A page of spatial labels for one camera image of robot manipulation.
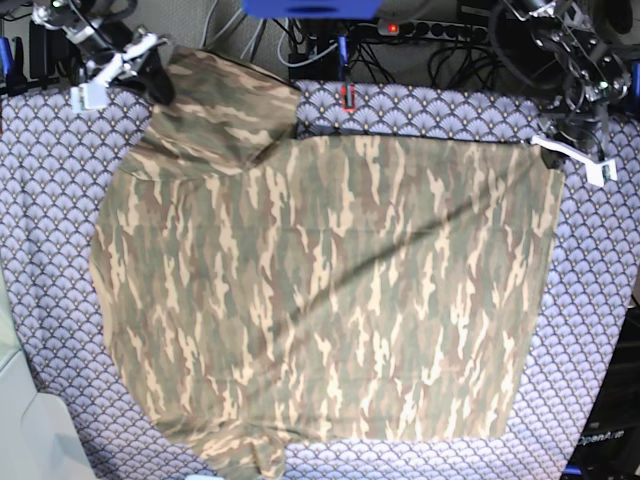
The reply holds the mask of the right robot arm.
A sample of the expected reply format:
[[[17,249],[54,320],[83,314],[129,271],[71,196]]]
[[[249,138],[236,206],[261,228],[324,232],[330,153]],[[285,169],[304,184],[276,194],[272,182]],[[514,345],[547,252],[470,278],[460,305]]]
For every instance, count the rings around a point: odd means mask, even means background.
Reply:
[[[135,11],[135,1],[116,12],[112,5],[111,1],[33,3],[33,22],[63,32],[79,50],[78,80],[71,87],[73,108],[78,112],[105,108],[115,85],[135,89],[154,104],[171,104],[175,90],[159,53],[170,40],[142,25],[132,30],[124,23]]]

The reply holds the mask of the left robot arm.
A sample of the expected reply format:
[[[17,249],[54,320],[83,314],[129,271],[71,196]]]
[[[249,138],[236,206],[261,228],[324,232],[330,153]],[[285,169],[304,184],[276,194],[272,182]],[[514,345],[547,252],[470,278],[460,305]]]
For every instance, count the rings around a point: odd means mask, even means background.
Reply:
[[[488,17],[494,52],[522,86],[545,94],[530,143],[584,167],[589,184],[617,179],[607,157],[609,110],[632,90],[622,59],[577,1],[498,1]]]

